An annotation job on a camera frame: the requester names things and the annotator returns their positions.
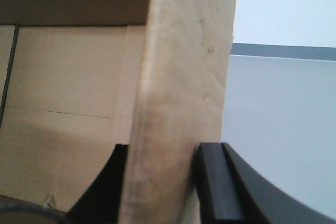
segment white wall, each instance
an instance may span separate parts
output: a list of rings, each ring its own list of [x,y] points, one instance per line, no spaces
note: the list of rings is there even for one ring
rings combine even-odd
[[[336,47],[336,0],[238,0],[234,42]],[[231,56],[222,141],[336,219],[336,62]]]
[[[336,0],[237,0],[234,42],[336,47]]]

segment black cable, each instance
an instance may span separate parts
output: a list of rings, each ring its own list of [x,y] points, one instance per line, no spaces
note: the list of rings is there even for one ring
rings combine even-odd
[[[25,211],[42,215],[55,220],[58,224],[73,224],[70,220],[50,208],[44,208],[28,203],[6,203],[0,204],[0,212]]]

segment gray stripe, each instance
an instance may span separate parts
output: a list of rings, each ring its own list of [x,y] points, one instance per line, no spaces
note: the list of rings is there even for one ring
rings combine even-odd
[[[231,55],[336,61],[334,47],[298,47],[233,43]]]

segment cardboard box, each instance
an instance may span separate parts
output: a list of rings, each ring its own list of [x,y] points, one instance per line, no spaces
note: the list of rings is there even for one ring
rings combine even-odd
[[[220,140],[235,0],[0,4],[19,26],[0,194],[68,211],[129,143],[119,223],[197,223],[191,161]]]

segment white surface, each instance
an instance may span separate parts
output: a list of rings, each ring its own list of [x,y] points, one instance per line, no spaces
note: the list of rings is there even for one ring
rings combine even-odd
[[[336,0],[237,0],[235,43],[336,47]]]
[[[289,195],[336,218],[336,62],[231,56],[222,140]]]

